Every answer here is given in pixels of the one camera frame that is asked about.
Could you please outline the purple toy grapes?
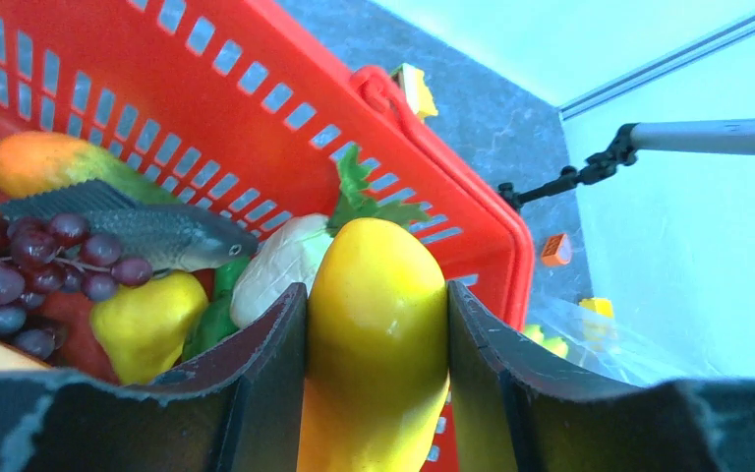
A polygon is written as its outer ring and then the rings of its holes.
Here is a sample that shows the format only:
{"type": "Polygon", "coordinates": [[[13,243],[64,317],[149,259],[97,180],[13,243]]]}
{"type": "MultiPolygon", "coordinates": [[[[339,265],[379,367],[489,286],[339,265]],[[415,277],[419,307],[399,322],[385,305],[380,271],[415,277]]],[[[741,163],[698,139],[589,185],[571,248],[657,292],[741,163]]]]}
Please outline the purple toy grapes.
{"type": "Polygon", "coordinates": [[[52,322],[28,326],[33,311],[56,292],[81,292],[105,301],[119,287],[138,287],[154,275],[148,261],[123,253],[114,234],[85,216],[0,217],[0,340],[45,360],[64,342],[52,322]]]}

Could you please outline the yellow toy bell pepper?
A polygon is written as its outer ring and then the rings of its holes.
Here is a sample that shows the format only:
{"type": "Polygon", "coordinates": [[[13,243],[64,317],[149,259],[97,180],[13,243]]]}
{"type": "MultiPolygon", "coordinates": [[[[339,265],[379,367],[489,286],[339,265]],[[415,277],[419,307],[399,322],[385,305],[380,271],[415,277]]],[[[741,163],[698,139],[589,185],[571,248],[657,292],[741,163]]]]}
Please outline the yellow toy bell pepper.
{"type": "Polygon", "coordinates": [[[174,271],[94,304],[89,323],[121,384],[148,384],[171,369],[209,304],[192,274],[174,271]]]}

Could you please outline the yellow green toy block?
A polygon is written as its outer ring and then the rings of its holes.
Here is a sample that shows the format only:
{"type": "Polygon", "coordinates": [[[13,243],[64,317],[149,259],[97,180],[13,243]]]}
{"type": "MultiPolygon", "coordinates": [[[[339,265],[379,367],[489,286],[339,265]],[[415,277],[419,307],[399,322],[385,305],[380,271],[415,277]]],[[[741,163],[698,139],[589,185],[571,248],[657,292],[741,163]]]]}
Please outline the yellow green toy block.
{"type": "Polygon", "coordinates": [[[421,121],[439,114],[434,96],[426,84],[424,70],[402,63],[390,77],[402,90],[408,106],[421,121]]]}

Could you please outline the green toy cucumber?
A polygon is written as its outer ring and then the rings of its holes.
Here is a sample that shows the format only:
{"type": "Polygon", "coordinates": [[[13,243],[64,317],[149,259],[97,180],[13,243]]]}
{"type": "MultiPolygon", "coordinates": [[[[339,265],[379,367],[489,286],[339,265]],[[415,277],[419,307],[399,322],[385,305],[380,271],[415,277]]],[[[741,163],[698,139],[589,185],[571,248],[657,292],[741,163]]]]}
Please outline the green toy cucumber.
{"type": "Polygon", "coordinates": [[[230,307],[236,281],[245,271],[250,257],[240,257],[214,271],[213,299],[185,340],[181,361],[189,361],[217,345],[238,328],[230,318],[230,307]]]}

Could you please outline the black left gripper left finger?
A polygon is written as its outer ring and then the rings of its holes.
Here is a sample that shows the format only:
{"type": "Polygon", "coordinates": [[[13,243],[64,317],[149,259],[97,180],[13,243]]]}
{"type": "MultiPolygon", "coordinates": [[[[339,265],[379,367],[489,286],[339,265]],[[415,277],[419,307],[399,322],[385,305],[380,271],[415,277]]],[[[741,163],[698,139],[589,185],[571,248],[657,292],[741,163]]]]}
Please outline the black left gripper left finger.
{"type": "Polygon", "coordinates": [[[145,385],[0,372],[0,471],[293,471],[307,291],[145,385]]]}

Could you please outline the grey toy fish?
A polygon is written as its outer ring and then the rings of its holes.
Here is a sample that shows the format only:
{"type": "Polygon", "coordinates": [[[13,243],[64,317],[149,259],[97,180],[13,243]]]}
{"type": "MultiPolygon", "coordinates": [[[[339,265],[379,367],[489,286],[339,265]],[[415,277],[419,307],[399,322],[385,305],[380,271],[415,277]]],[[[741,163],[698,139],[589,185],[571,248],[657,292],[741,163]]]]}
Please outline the grey toy fish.
{"type": "Polygon", "coordinates": [[[11,218],[48,219],[66,212],[117,236],[125,255],[140,256],[157,271],[219,268],[254,255],[260,244],[220,214],[182,203],[142,204],[98,179],[0,203],[0,213],[11,218]]]}

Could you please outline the orange green toy papaya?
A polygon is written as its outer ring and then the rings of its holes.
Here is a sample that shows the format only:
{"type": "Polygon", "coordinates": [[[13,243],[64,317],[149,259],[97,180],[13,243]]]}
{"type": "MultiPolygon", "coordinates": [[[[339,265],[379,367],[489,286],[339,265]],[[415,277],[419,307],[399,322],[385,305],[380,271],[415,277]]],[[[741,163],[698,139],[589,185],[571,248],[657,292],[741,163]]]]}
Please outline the orange green toy papaya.
{"type": "Polygon", "coordinates": [[[145,204],[177,199],[109,150],[67,134],[24,131],[0,140],[0,191],[12,198],[99,179],[145,204]]]}

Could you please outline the orange toy slice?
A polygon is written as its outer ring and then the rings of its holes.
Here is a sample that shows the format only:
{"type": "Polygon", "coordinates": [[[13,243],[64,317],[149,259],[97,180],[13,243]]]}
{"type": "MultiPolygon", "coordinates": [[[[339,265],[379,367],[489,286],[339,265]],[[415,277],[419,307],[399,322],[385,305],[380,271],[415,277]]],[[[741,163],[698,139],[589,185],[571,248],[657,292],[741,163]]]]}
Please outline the orange toy slice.
{"type": "Polygon", "coordinates": [[[573,255],[570,239],[566,233],[552,235],[545,243],[540,261],[549,267],[566,266],[573,255]]]}

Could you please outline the red plastic shopping basket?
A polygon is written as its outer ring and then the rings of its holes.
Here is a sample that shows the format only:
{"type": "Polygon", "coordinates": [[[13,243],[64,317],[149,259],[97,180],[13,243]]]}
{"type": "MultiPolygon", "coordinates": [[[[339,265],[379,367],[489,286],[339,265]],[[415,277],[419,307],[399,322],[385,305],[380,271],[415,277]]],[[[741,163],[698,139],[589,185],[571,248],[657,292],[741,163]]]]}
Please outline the red plastic shopping basket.
{"type": "MultiPolygon", "coordinates": [[[[334,206],[332,159],[362,147],[445,275],[518,331],[533,247],[521,219],[403,103],[272,1],[0,1],[0,139],[96,139],[193,204],[266,235],[334,206]]],[[[458,466],[452,406],[435,471],[458,466]]]]}

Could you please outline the clear zip top bag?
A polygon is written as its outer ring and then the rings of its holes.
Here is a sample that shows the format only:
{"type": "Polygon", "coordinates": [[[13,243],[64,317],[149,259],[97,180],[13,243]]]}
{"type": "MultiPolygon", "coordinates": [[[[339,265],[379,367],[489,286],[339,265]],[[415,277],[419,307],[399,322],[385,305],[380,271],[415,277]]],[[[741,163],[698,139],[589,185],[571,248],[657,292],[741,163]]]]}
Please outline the clear zip top bag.
{"type": "Polygon", "coordinates": [[[582,329],[583,316],[588,314],[571,302],[538,295],[530,302],[523,333],[561,359],[626,384],[649,386],[721,374],[707,362],[694,362],[667,351],[616,319],[616,339],[589,341],[582,329]]]}

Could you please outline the black mini tripod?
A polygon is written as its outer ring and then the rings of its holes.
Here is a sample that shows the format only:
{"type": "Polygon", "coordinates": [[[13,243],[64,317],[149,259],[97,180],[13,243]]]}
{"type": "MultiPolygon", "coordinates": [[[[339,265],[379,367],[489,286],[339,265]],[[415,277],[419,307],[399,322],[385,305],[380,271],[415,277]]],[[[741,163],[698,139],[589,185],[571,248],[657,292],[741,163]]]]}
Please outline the black mini tripod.
{"type": "Polygon", "coordinates": [[[560,170],[556,179],[525,192],[516,192],[511,182],[504,182],[498,185],[497,192],[519,213],[529,202],[574,190],[578,185],[602,182],[613,176],[619,165],[630,166],[637,161],[636,147],[631,138],[635,126],[636,123],[622,125],[608,147],[589,156],[581,169],[567,165],[560,170]]]}

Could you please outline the orange yellow toy mango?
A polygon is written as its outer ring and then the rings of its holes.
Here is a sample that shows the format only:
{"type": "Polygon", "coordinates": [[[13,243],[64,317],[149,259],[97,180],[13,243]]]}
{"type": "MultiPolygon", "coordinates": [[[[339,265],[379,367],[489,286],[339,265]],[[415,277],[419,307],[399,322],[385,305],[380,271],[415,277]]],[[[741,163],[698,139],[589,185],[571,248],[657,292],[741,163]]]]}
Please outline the orange yellow toy mango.
{"type": "Polygon", "coordinates": [[[448,387],[447,288],[382,219],[347,223],[308,298],[301,471],[418,471],[448,387]]]}

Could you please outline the white radish with leaves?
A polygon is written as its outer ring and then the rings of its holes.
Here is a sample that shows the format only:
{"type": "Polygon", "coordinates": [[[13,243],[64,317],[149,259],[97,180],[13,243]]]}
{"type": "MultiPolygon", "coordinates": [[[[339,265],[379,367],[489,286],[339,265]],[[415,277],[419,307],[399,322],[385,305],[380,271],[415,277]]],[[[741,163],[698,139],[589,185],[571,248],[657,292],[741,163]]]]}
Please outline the white radish with leaves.
{"type": "Polygon", "coordinates": [[[408,228],[430,219],[419,204],[381,204],[369,196],[372,170],[359,156],[360,148],[352,145],[337,160],[339,194],[330,215],[310,213],[289,219],[250,260],[232,292],[230,318],[237,328],[255,322],[291,284],[303,283],[311,289],[333,238],[349,221],[371,217],[408,228]]]}

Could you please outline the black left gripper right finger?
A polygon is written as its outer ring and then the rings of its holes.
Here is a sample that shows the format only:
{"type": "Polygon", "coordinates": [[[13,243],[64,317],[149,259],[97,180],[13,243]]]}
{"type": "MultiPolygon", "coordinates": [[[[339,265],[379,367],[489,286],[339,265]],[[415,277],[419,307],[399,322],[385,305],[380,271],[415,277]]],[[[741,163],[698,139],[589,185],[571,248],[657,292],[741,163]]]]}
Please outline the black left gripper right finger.
{"type": "Polygon", "coordinates": [[[755,380],[637,387],[563,360],[448,285],[463,471],[755,471],[755,380]]]}

